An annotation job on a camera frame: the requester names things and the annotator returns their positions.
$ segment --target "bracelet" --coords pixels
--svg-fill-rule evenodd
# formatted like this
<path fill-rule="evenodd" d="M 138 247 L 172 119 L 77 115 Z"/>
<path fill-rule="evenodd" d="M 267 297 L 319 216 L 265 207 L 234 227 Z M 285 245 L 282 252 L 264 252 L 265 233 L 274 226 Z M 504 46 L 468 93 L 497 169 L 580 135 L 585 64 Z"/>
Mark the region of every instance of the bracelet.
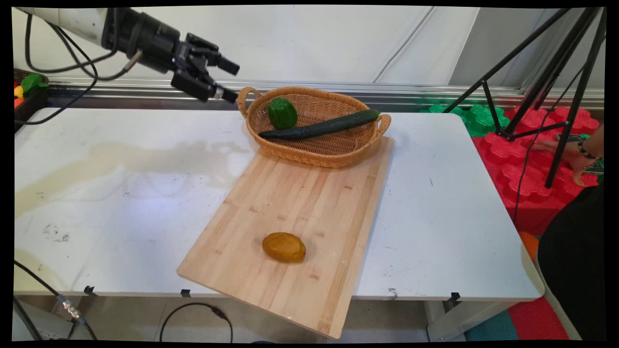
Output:
<path fill-rule="evenodd" d="M 584 147 L 582 146 L 584 144 L 585 139 L 581 139 L 578 142 L 578 150 L 581 152 L 581 154 L 583 154 L 585 157 L 587 157 L 588 159 L 597 159 L 597 160 L 601 160 L 602 157 L 596 157 L 593 156 L 592 154 L 588 153 L 587 150 L 584 149 Z"/>

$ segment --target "basket handle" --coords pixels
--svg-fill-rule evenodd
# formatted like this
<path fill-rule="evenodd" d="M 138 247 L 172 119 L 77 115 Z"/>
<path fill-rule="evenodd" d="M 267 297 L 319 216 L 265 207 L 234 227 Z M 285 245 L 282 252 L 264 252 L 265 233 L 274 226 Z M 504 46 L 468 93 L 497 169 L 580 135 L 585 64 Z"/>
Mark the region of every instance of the basket handle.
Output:
<path fill-rule="evenodd" d="M 238 97 L 236 98 L 236 104 L 238 105 L 238 111 L 241 112 L 244 118 L 247 118 L 247 110 L 245 108 L 245 99 L 247 99 L 247 94 L 249 93 L 255 94 L 258 98 L 262 95 L 257 90 L 251 87 L 245 87 L 238 92 Z"/>
<path fill-rule="evenodd" d="M 391 116 L 383 114 L 378 116 L 378 119 L 376 121 L 380 122 L 381 125 L 376 130 L 376 134 L 374 134 L 374 137 L 370 140 L 370 145 L 374 144 L 374 142 L 380 139 L 381 136 L 383 136 L 383 134 L 387 131 L 387 128 L 389 128 L 389 125 L 391 124 Z"/>

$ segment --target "white table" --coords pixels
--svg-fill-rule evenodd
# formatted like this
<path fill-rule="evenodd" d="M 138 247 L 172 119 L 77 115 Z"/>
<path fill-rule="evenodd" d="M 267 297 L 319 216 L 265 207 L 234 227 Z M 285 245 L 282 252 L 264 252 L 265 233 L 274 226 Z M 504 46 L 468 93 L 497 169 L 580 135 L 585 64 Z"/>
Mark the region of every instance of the white table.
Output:
<path fill-rule="evenodd" d="M 461 119 L 391 116 L 385 136 L 395 148 L 353 297 L 444 301 L 458 292 L 466 302 L 443 321 L 465 303 L 498 313 L 541 297 Z M 65 295 L 94 286 L 98 295 L 219 296 L 176 268 L 257 149 L 237 111 L 68 109 L 24 126 L 15 135 L 15 258 Z M 17 268 L 14 292 L 47 294 Z M 439 324 L 431 339 L 453 331 Z"/>

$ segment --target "cucumber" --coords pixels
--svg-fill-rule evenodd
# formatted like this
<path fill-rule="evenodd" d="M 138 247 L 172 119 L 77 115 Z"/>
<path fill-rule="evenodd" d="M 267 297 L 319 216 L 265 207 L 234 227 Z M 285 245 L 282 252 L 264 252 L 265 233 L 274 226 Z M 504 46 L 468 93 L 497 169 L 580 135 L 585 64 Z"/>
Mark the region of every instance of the cucumber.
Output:
<path fill-rule="evenodd" d="M 288 99 L 284 98 L 273 99 L 269 103 L 267 111 L 269 112 L 271 123 L 277 129 L 294 127 L 299 118 L 295 106 Z"/>
<path fill-rule="evenodd" d="M 359 127 L 376 121 L 378 115 L 380 115 L 379 111 L 363 110 L 310 126 L 266 131 L 258 135 L 264 139 L 302 140 Z"/>

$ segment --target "robotic arm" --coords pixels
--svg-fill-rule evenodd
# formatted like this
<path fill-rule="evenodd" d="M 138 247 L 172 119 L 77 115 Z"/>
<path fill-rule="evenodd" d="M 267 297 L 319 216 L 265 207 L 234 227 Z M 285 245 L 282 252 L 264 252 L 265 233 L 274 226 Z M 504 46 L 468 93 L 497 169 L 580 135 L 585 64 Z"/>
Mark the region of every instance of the robotic arm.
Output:
<path fill-rule="evenodd" d="M 180 32 L 154 19 L 146 13 L 137 13 L 128 7 L 59 9 L 42 7 L 17 7 L 21 11 L 111 50 L 116 35 L 118 50 L 127 58 L 161 73 L 174 71 L 171 85 L 206 102 L 209 98 L 222 98 L 233 103 L 237 94 L 218 85 L 209 76 L 207 66 L 236 75 L 239 65 L 224 58 L 219 47 L 191 33 L 180 41 Z M 115 17 L 119 32 L 115 33 Z"/>

